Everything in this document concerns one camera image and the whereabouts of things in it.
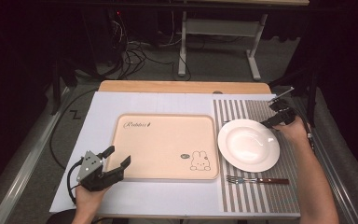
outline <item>dark background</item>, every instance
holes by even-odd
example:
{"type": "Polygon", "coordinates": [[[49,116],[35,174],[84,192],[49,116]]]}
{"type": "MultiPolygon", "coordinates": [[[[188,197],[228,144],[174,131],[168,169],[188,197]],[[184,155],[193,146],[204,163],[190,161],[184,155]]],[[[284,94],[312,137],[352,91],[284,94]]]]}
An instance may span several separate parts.
{"type": "MultiPolygon", "coordinates": [[[[324,1],[322,5],[319,1],[311,1],[311,6],[330,7],[341,2],[324,1]]],[[[355,4],[348,13],[324,15],[312,20],[304,15],[268,15],[263,38],[277,35],[284,41],[301,36],[288,74],[307,64],[315,54],[318,55],[321,59],[317,66],[319,87],[358,160],[358,1],[352,2],[355,4]],[[304,33],[304,23],[308,21],[309,29],[304,33]]],[[[74,59],[89,69],[95,69],[98,62],[116,62],[115,54],[105,55],[87,38],[87,31],[91,28],[83,22],[84,16],[88,15],[93,18],[91,21],[106,24],[103,21],[105,13],[103,9],[46,8],[25,1],[0,1],[0,174],[46,106],[44,92],[51,84],[53,64],[57,60],[74,59]]],[[[170,14],[156,11],[145,14],[140,10],[123,10],[123,13],[130,28],[151,43],[157,38],[157,30],[170,32],[170,26],[164,22],[170,14]],[[137,16],[131,20],[126,18],[126,13],[130,17],[137,16]],[[139,20],[153,22],[142,28],[139,20]]],[[[103,34],[94,36],[95,40],[103,39],[109,35],[109,29],[102,26],[93,33],[103,34]]],[[[308,75],[290,82],[303,86],[308,75]]],[[[301,93],[307,94],[307,88],[301,93]]]]}

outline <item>rabbit illustration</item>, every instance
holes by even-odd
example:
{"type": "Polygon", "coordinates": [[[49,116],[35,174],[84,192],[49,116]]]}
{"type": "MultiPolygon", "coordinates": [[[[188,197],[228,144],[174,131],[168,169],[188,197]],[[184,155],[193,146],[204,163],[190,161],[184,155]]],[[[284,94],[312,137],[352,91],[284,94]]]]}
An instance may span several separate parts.
{"type": "Polygon", "coordinates": [[[191,161],[190,170],[195,171],[209,171],[211,170],[210,163],[208,161],[208,157],[206,156],[205,151],[194,151],[193,152],[193,160],[191,161]]]}

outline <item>striped placemat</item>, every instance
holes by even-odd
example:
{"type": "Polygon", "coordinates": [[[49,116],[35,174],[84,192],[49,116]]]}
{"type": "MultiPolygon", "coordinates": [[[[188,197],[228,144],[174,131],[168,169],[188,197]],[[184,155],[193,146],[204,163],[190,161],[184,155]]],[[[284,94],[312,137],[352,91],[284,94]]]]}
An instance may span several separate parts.
{"type": "MultiPolygon", "coordinates": [[[[219,133],[223,122],[234,119],[263,121],[275,113],[267,101],[213,100],[216,132],[219,133]]],[[[296,197],[296,162],[292,145],[279,132],[274,132],[281,149],[278,162],[269,170],[261,173],[244,172],[227,162],[220,154],[219,196],[220,211],[240,213],[299,213],[296,197]],[[290,185],[267,185],[246,183],[228,184],[226,175],[243,177],[288,178],[290,185]]]]}

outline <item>tray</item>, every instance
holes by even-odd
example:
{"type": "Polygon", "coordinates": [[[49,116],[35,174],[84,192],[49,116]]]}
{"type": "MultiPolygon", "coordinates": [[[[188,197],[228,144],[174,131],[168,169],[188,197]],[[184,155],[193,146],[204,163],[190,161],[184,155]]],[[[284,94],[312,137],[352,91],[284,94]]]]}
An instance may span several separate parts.
{"type": "Polygon", "coordinates": [[[215,179],[219,174],[213,119],[204,115],[123,114],[107,158],[112,170],[131,155],[129,179],[215,179]]]}

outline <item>round plate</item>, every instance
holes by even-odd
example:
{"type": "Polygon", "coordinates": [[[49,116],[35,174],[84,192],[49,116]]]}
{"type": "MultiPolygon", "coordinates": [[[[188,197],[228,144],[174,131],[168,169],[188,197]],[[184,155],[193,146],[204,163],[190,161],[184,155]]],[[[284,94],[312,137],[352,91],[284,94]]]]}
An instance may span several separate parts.
{"type": "Polygon", "coordinates": [[[223,157],[247,172],[263,172],[278,161],[280,147],[275,135],[251,119],[234,119],[225,124],[217,136],[223,157]]]}

